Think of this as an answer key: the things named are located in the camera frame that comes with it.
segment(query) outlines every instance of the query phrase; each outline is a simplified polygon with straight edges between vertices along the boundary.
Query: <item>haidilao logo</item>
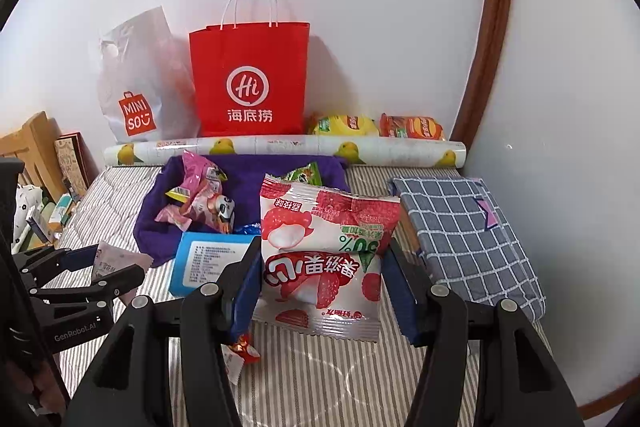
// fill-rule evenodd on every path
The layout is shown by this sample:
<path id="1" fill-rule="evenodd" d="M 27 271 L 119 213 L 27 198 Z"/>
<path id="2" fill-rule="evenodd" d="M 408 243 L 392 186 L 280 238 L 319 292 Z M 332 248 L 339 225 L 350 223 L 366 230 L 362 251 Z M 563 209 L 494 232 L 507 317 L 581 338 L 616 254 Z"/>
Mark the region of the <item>haidilao logo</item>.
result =
<path id="1" fill-rule="evenodd" d="M 240 66 L 231 71 L 226 79 L 226 92 L 231 99 L 251 107 L 262 103 L 269 94 L 267 75 L 252 66 Z"/>

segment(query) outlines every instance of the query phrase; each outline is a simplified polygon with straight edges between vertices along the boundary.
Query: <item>purple towel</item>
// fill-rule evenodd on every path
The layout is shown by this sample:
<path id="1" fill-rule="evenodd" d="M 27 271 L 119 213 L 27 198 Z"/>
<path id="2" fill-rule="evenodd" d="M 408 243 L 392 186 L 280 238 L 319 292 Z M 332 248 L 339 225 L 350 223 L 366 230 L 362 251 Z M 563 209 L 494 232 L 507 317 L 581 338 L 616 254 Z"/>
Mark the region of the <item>purple towel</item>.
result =
<path id="1" fill-rule="evenodd" d="M 225 196 L 236 203 L 236 220 L 234 227 L 242 227 L 260 221 L 260 187 L 264 175 L 284 176 L 287 172 L 303 167 L 309 162 L 317 162 L 325 187 L 340 188 L 349 191 L 344 170 L 346 162 L 335 156 L 303 156 L 303 155 L 215 155 L 206 156 L 215 162 L 227 175 L 228 181 L 223 183 Z M 174 156 L 162 168 L 151 191 L 142 201 L 133 237 L 138 248 L 154 258 L 153 267 L 166 263 L 175 256 L 182 232 L 175 225 L 156 223 L 158 212 L 170 203 L 164 193 L 182 183 L 184 168 L 181 156 Z M 190 232 L 215 232 L 196 221 Z"/>

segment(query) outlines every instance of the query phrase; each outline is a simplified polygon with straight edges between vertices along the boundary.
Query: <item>lychee candy bag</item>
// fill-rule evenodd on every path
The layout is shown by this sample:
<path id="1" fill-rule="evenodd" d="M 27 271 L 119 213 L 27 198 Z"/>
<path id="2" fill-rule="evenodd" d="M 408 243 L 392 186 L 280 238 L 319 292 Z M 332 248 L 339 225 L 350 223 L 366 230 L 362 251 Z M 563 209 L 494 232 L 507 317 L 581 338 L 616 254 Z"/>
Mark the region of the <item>lychee candy bag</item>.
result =
<path id="1" fill-rule="evenodd" d="M 382 255 L 400 217 L 394 196 L 356 196 L 266 175 L 260 190 L 262 295 L 254 319 L 376 341 Z"/>

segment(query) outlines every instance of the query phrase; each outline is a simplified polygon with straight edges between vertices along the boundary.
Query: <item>folded cloth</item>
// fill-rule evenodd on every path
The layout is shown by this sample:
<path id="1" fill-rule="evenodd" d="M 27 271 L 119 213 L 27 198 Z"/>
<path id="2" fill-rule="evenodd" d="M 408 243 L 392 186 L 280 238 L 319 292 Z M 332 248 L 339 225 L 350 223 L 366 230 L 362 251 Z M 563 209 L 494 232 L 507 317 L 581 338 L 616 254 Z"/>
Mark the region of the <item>folded cloth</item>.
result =
<path id="1" fill-rule="evenodd" d="M 400 177 L 390 188 L 409 214 L 434 284 L 466 301 L 495 305 L 508 297 L 531 321 L 545 314 L 538 277 L 482 180 Z"/>
<path id="2" fill-rule="evenodd" d="M 346 161 L 336 156 L 306 155 L 212 155 L 206 156 L 216 163 L 226 174 L 228 181 L 223 182 L 225 196 L 234 200 L 236 207 L 235 227 L 244 227 L 260 221 L 260 187 L 264 175 L 284 176 L 310 162 L 318 163 L 322 185 L 349 190 L 346 181 Z M 162 208 L 172 202 L 165 195 L 171 188 L 177 187 L 184 178 L 184 166 L 181 156 L 169 159 L 156 177 L 156 183 L 142 201 L 138 219 L 133 228 L 133 237 L 141 252 L 154 258 L 152 267 L 160 266 L 174 258 L 180 243 L 182 232 L 175 225 L 157 223 L 156 216 Z M 194 222 L 191 232 L 215 232 L 203 223 Z"/>

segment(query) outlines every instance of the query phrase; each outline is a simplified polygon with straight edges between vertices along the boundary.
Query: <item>mattress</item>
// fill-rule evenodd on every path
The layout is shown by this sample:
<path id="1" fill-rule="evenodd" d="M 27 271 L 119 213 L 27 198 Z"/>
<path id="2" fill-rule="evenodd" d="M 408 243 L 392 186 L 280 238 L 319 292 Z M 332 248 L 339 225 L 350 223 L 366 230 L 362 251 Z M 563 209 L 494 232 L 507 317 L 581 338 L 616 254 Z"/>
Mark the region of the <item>mattress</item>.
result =
<path id="1" fill-rule="evenodd" d="M 94 181 L 66 227 L 60 247 L 80 248 L 104 240 L 115 247 L 138 251 L 132 231 L 146 193 L 159 167 L 110 167 Z M 388 194 L 394 176 L 437 175 L 433 169 L 353 166 L 347 179 L 351 190 L 370 196 Z M 457 176 L 457 171 L 447 171 Z M 405 252 L 410 251 L 406 232 L 395 233 Z M 415 262 L 415 256 L 408 254 Z M 169 281 L 173 261 L 150 269 L 139 295 L 155 302 L 172 299 Z M 47 287 L 83 286 L 91 269 L 65 272 Z M 114 302 L 114 318 L 124 311 Z M 244 426 L 401 426 L 408 414 L 420 375 L 425 348 L 411 347 L 399 331 L 386 289 L 380 301 L 381 330 L 377 343 L 342 341 L 295 333 L 273 325 L 252 323 L 259 363 L 245 366 L 237 386 L 231 386 Z M 541 338 L 545 335 L 534 324 Z M 104 337 L 63 351 L 60 371 L 71 396 Z M 174 425 L 187 426 L 182 380 L 180 342 L 171 339 L 170 389 Z M 465 389 L 458 425 L 473 425 L 478 386 L 479 357 L 467 357 Z"/>

